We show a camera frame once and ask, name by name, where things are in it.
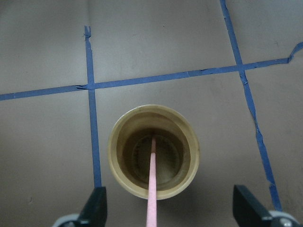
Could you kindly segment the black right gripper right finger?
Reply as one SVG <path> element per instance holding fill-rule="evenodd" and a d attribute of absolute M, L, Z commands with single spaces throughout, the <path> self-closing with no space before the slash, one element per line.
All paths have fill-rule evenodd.
<path fill-rule="evenodd" d="M 232 213 L 240 227 L 269 227 L 274 219 L 245 185 L 234 185 Z"/>

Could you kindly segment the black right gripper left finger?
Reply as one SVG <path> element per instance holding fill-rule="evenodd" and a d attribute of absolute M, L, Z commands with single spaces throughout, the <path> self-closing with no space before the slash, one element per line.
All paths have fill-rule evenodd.
<path fill-rule="evenodd" d="M 107 191 L 106 187 L 97 187 L 92 191 L 78 223 L 80 227 L 104 227 L 107 221 Z"/>

